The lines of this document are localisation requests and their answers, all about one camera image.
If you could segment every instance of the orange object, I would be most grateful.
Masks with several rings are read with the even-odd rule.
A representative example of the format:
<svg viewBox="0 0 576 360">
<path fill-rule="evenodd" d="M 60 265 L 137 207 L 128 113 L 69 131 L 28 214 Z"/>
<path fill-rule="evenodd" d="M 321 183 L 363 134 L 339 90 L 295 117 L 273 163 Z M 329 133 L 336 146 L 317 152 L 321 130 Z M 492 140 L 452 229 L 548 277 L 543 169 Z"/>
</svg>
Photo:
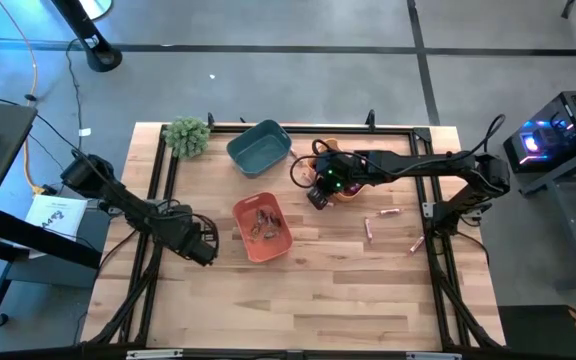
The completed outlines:
<svg viewBox="0 0 576 360">
<path fill-rule="evenodd" d="M 331 139 L 326 139 L 326 140 L 324 140 L 324 142 L 325 142 L 326 144 L 328 144 L 328 146 L 330 146 L 331 148 L 333 148 L 333 149 L 335 149 L 335 150 L 343 151 L 343 150 L 341 150 L 341 149 L 339 148 L 339 144 L 337 143 L 337 139 L 333 139 L 333 138 L 331 138 Z M 324 151 L 326 151 L 326 147 L 323 146 L 323 145 L 321 145 L 321 144 L 317 144 L 317 150 L 319 150 L 319 152 L 324 152 Z M 308 160 L 307 160 L 308 166 L 309 166 L 310 169 L 312 170 L 311 172 L 312 172 L 313 175 L 314 175 L 314 173 L 315 173 L 315 171 L 314 171 L 314 170 L 315 170 L 315 160 L 316 160 L 316 159 L 308 159 Z M 359 190 L 357 190 L 357 192 L 354 193 L 354 194 L 352 194 L 352 195 L 345 194 L 345 193 L 342 193 L 342 192 L 338 192 L 338 193 L 333 194 L 332 197 L 334 197 L 335 199 L 339 200 L 340 202 L 349 202 L 350 200 L 354 199 L 355 196 L 359 195 L 359 193 L 364 189 L 364 187 L 365 187 L 365 186 L 362 185 L 362 186 L 359 188 Z"/>
<path fill-rule="evenodd" d="M 262 210 L 266 214 L 274 214 L 279 219 L 279 227 L 273 230 L 264 224 L 260 230 L 254 230 L 258 224 L 258 210 Z M 239 201 L 232 208 L 232 215 L 237 221 L 250 261 L 255 263 L 268 261 L 286 253 L 292 246 L 290 229 L 288 229 L 286 219 L 281 213 L 277 198 L 273 194 L 263 192 Z M 276 231 L 276 235 L 265 238 L 265 233 L 271 231 Z"/>
</svg>

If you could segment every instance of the orange bowl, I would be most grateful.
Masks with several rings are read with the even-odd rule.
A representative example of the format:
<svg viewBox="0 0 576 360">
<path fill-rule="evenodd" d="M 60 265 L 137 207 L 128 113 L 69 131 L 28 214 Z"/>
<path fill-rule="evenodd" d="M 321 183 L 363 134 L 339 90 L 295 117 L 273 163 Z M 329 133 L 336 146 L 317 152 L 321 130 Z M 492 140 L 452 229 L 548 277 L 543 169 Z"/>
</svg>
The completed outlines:
<svg viewBox="0 0 576 360">
<path fill-rule="evenodd" d="M 252 228 L 257 223 L 258 209 L 266 213 L 274 213 L 281 221 L 277 236 L 264 239 L 263 229 L 256 238 L 252 235 Z M 292 246 L 290 229 L 279 208 L 277 198 L 273 194 L 263 192 L 240 200 L 232 208 L 232 215 L 239 227 L 250 261 L 260 263 L 274 259 L 288 252 Z"/>
</svg>

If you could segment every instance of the small cylinder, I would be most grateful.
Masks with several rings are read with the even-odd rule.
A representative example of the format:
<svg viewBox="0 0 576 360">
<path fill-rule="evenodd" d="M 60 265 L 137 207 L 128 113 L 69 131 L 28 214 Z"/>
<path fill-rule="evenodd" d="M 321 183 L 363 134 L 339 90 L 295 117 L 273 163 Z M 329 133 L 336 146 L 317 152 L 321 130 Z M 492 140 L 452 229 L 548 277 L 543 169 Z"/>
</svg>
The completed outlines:
<svg viewBox="0 0 576 360">
<path fill-rule="evenodd" d="M 412 256 L 423 243 L 424 243 L 424 237 L 422 236 L 419 239 L 417 239 L 417 241 L 415 241 L 415 244 L 410 248 L 410 250 L 408 250 L 408 255 Z"/>
<path fill-rule="evenodd" d="M 390 215 L 390 214 L 399 214 L 400 212 L 401 212 L 401 209 L 387 209 L 387 210 L 381 210 L 380 212 L 377 213 L 377 215 L 383 216 L 383 215 Z"/>
<path fill-rule="evenodd" d="M 370 220 L 364 218 L 364 226 L 366 227 L 366 239 L 368 242 L 372 242 L 372 231 L 370 231 Z"/>
</svg>

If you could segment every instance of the black desk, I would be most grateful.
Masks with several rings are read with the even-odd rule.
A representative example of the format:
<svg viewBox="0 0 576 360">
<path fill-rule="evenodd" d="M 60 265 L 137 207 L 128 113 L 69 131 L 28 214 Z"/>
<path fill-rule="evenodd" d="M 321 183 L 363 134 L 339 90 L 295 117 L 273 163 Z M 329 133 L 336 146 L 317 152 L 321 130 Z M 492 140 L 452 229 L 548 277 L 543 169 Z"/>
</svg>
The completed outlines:
<svg viewBox="0 0 576 360">
<path fill-rule="evenodd" d="M 36 114 L 37 111 L 33 108 L 0 104 L 0 185 L 12 165 L 15 156 L 21 149 L 24 140 L 28 136 Z M 87 245 L 67 240 L 2 211 L 0 211 L 0 238 L 52 255 L 37 259 L 36 262 L 17 261 L 27 258 L 27 250 L 21 250 L 0 242 L 0 259 L 8 262 L 8 266 L 0 279 L 0 305 L 8 286 L 10 286 L 10 282 L 13 280 L 9 275 L 15 275 L 24 281 L 32 281 L 32 274 L 38 273 L 37 270 L 33 270 L 32 266 L 17 266 L 19 269 L 13 269 L 14 271 L 9 274 L 8 272 L 14 263 L 20 263 L 22 265 L 34 263 L 37 265 L 43 262 L 48 263 L 48 265 L 56 265 L 61 261 L 59 259 L 63 259 L 73 263 L 72 265 L 68 264 L 68 266 L 76 266 L 79 268 L 84 266 L 92 269 L 89 270 L 87 276 L 85 276 L 92 282 L 94 270 L 98 268 L 101 259 L 101 252 L 91 249 Z M 71 272 L 72 270 L 70 269 L 62 271 L 61 273 L 68 274 Z"/>
</svg>

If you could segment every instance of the white paper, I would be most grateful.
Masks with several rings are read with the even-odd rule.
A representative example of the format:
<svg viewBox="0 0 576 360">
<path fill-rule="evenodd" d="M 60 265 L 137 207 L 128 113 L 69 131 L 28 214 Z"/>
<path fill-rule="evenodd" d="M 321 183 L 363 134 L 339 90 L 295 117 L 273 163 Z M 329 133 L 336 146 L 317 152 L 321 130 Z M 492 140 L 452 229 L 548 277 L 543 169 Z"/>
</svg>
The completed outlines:
<svg viewBox="0 0 576 360">
<path fill-rule="evenodd" d="M 86 200 L 37 195 L 28 210 L 26 222 L 75 241 L 87 204 Z M 45 254 L 30 249 L 28 257 L 34 259 L 43 255 Z"/>
</svg>

